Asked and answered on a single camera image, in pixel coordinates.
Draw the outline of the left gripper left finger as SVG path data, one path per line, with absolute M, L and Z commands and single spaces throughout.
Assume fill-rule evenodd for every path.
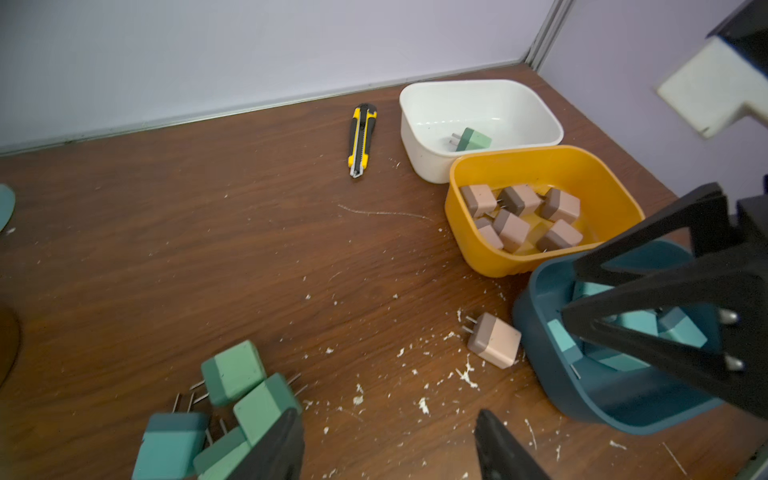
M 228 476 L 228 480 L 299 480 L 305 454 L 304 427 L 295 408 L 284 411 Z

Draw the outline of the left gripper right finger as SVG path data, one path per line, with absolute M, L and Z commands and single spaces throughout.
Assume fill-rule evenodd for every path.
M 481 478 L 548 480 L 549 475 L 488 409 L 481 409 L 475 426 Z

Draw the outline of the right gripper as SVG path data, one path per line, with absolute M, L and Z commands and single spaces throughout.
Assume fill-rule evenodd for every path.
M 697 263 L 649 274 L 609 262 L 675 230 L 688 229 Z M 562 311 L 583 340 L 636 357 L 749 413 L 767 417 L 767 199 L 737 202 L 717 183 L 697 187 L 575 260 L 576 278 L 613 286 Z M 613 325 L 628 311 L 710 304 L 718 345 L 695 348 Z

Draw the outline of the teal plug bottom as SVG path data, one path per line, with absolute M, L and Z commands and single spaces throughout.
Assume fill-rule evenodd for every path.
M 584 345 L 584 355 L 619 372 L 632 372 L 649 367 L 649 364 L 631 355 L 599 345 Z

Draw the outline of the lone pink plug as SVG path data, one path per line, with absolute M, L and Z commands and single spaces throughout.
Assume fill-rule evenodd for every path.
M 487 184 L 462 186 L 459 191 L 472 218 L 491 213 L 498 205 L 497 198 Z

